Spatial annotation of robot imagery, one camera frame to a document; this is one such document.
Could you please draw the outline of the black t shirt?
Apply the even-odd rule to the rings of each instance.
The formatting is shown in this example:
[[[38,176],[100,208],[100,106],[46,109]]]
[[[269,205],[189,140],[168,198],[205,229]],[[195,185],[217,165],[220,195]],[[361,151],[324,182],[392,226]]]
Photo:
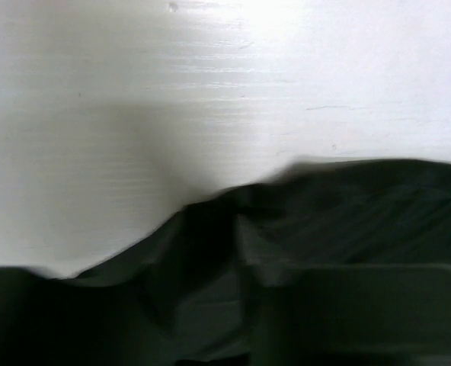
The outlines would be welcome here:
[[[187,205],[150,237],[74,278],[126,287],[144,365],[258,365],[264,291],[310,268],[451,265],[451,164],[334,163]]]

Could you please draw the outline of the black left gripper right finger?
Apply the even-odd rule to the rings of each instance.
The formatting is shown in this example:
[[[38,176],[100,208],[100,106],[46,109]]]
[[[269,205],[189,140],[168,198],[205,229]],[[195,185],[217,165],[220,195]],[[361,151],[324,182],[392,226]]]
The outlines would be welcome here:
[[[387,365],[451,358],[451,265],[310,268],[267,288],[258,365]]]

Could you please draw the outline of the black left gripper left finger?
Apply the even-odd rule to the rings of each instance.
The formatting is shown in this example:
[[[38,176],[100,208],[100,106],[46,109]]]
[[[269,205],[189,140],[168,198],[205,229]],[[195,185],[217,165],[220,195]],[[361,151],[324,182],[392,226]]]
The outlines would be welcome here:
[[[126,287],[78,287],[0,268],[0,365],[144,365]]]

